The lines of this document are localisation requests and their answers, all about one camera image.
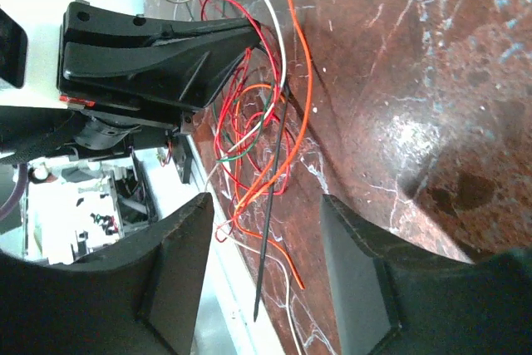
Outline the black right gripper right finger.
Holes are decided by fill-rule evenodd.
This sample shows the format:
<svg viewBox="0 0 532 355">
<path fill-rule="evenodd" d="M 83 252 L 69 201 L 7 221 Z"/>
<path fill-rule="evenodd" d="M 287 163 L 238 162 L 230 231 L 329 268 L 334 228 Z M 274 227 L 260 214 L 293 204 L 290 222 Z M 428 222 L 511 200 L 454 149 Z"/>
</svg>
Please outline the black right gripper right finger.
<svg viewBox="0 0 532 355">
<path fill-rule="evenodd" d="M 448 259 L 324 195 L 320 223 L 345 354 L 528 354 L 531 252 Z"/>
</svg>

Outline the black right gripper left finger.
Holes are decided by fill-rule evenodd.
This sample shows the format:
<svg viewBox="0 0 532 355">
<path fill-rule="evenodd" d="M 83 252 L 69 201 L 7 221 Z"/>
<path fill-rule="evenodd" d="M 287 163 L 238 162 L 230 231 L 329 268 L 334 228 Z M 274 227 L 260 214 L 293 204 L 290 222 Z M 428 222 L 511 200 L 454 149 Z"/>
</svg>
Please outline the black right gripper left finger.
<svg viewBox="0 0 532 355">
<path fill-rule="evenodd" d="M 2 353 L 189 353 L 213 221 L 202 193 L 73 264 L 2 254 Z"/>
</svg>

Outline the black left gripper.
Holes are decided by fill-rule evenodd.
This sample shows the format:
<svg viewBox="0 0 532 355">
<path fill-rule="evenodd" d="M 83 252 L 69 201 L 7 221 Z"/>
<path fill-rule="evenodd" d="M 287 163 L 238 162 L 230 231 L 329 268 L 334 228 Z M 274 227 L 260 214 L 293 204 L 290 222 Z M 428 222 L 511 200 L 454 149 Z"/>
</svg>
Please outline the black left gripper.
<svg viewBox="0 0 532 355">
<path fill-rule="evenodd" d="M 71 2 L 58 88 L 74 104 L 2 101 L 1 158 L 108 160 L 173 145 L 259 42 L 246 18 L 185 22 Z"/>
</svg>

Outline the black zip tie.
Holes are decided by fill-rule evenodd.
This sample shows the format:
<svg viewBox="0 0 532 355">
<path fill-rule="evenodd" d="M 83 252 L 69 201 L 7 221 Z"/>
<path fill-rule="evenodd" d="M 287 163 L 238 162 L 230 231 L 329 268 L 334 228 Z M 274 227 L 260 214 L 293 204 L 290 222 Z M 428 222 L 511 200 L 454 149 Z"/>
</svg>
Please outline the black zip tie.
<svg viewBox="0 0 532 355">
<path fill-rule="evenodd" d="M 282 109 L 282 115 L 281 115 L 280 122 L 279 122 L 279 129 L 278 129 L 278 134 L 277 134 L 277 139 L 276 139 L 274 154 L 273 154 L 274 158 L 273 158 L 272 178 L 274 182 L 277 180 L 275 178 L 275 174 L 278 171 L 280 147 L 281 147 L 281 142 L 282 142 L 285 119 L 286 119 L 287 110 L 288 110 L 288 98 L 290 96 L 290 85 L 288 81 L 286 81 L 283 85 L 283 94 L 284 94 L 284 104 L 283 104 L 283 109 Z M 259 252 L 259 269 L 258 269 L 257 283 L 256 283 L 256 289 L 255 289 L 254 313 L 253 313 L 253 320 L 255 322 L 257 321 L 257 318 L 259 315 L 259 303 L 260 303 L 261 293 L 262 293 L 265 259 L 266 259 L 267 247 L 268 247 L 269 225 L 270 225 L 270 219 L 271 219 L 271 212 L 273 208 L 273 193 L 274 193 L 274 185 L 275 185 L 274 182 L 268 188 L 268 198 L 267 198 L 267 207 L 266 207 L 266 213 L 265 213 L 263 238 L 261 241 L 260 252 Z"/>
</svg>

